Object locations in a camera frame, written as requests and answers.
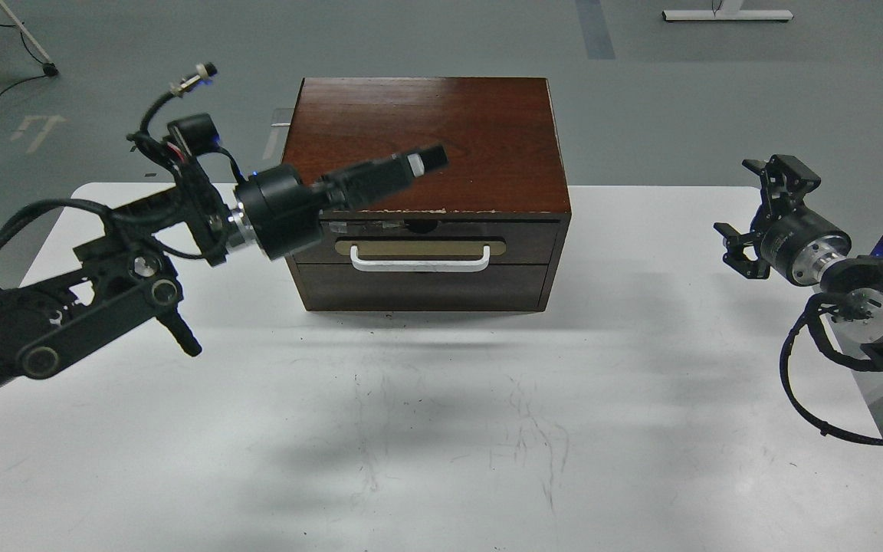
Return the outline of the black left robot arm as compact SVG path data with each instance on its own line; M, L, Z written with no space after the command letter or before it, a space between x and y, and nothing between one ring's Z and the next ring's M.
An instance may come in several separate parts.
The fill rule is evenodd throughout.
M154 116L217 74L211 63L173 84L144 113L127 139L169 171L174 184L147 198L109 207L86 199L46 199L18 210L0 229L0 251L40 216L76 209L98 217L103 234L74 249L78 266L24 287L0 289L0 388L18 377L49 380L150 319L169 330L183 353L201 353L179 314L182 284L173 258L221 265L255 244L267 258L284 258L321 242L327 211L365 209L448 165L445 148L424 146L327 172L304 185L281 164L243 176L235 161L236 206L228 206L200 165L225 154L208 114L169 122L151 136Z

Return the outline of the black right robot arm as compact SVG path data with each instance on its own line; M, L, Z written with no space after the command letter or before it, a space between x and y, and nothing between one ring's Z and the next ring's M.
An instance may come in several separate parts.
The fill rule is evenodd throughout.
M792 285L816 288L780 352L783 390L795 411L822 435L883 447L883 438L839 429L814 416L800 404L789 380L789 357L802 329L838 366L883 373L883 235L869 254L851 256L849 235L805 203L820 186L816 172L793 155L742 164L760 179L760 206L746 233L726 222L714 224L725 247L723 262L746 279L764 280L775 271Z

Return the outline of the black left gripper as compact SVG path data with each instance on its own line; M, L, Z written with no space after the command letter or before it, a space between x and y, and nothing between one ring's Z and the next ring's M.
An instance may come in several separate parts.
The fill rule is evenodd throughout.
M445 148L435 144L327 172L315 182L317 189L302 184L288 164L253 172L234 189L231 251L257 245L271 261L304 251L323 240L324 206L367 209L446 166Z

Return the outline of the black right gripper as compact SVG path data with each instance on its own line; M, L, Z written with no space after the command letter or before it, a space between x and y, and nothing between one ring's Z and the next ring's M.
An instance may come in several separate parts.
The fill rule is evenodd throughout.
M805 197L816 191L822 179L795 155L775 154L767 161L744 159L743 167L760 178L760 215L778 219L763 233L740 234L726 222L715 222L725 254L722 261L750 280L764 280L770 267L792 285L808 287L822 278L825 267L841 261L852 241L847 233L812 209L802 209ZM752 259L746 249L760 245Z

